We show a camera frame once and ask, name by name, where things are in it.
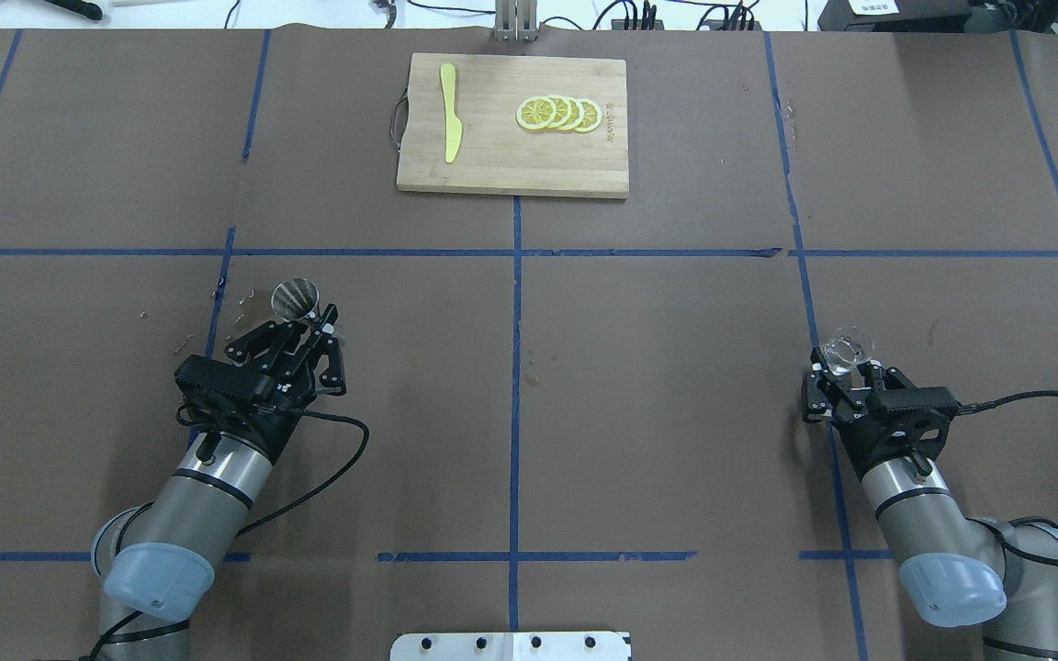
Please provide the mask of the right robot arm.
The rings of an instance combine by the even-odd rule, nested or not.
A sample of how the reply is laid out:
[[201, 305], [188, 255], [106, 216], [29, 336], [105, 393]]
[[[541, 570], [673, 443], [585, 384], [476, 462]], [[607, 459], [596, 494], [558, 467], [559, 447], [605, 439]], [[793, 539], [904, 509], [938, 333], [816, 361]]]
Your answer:
[[819, 348], [802, 417], [827, 423], [872, 508], [918, 616], [975, 627], [986, 660], [1058, 660], [1058, 526], [966, 516], [937, 460], [957, 417], [998, 409], [920, 387], [877, 361], [836, 368]]

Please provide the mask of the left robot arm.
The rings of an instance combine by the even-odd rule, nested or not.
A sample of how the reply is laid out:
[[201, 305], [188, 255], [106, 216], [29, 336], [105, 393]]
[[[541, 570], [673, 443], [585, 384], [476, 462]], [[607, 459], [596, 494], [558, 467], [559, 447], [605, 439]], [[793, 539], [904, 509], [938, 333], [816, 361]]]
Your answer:
[[344, 394], [335, 305], [281, 304], [222, 359], [176, 369], [177, 422], [197, 433], [151, 502], [97, 532], [101, 635], [92, 660], [185, 660], [190, 616], [214, 585], [282, 452], [320, 394]]

